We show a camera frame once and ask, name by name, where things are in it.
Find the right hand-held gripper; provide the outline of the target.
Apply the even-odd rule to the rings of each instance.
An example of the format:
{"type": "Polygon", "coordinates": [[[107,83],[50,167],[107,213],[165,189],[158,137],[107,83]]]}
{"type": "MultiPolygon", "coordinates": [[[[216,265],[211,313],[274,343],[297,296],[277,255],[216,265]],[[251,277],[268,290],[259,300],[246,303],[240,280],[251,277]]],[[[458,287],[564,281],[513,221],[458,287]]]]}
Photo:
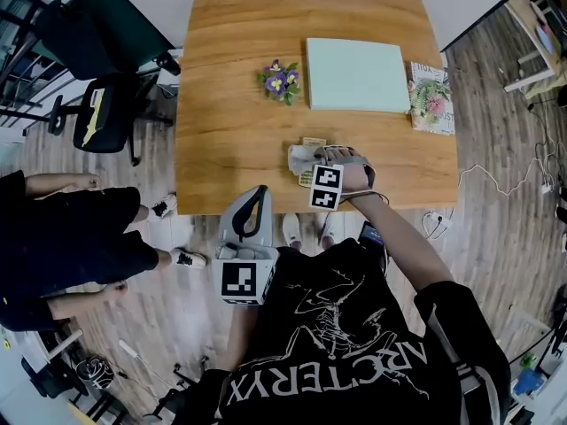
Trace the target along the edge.
{"type": "Polygon", "coordinates": [[[315,164],[313,165],[308,205],[314,209],[335,212],[340,204],[353,197],[375,194],[375,179],[375,168],[353,148],[344,145],[329,145],[318,148],[315,151],[315,164]],[[353,151],[357,156],[357,162],[331,165],[327,155],[330,148],[347,148],[353,151]],[[358,173],[363,173],[364,179],[356,185],[345,185],[346,173],[351,173],[353,167],[358,173]]]}

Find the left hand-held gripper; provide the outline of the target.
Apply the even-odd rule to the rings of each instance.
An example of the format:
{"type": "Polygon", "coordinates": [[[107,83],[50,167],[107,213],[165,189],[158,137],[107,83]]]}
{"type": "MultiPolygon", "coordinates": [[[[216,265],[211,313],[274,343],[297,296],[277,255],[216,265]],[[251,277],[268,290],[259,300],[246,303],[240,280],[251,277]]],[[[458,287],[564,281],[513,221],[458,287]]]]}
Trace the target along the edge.
{"type": "Polygon", "coordinates": [[[214,287],[230,305],[263,305],[273,280],[272,198],[266,185],[240,195],[222,214],[214,258],[214,287]]]}

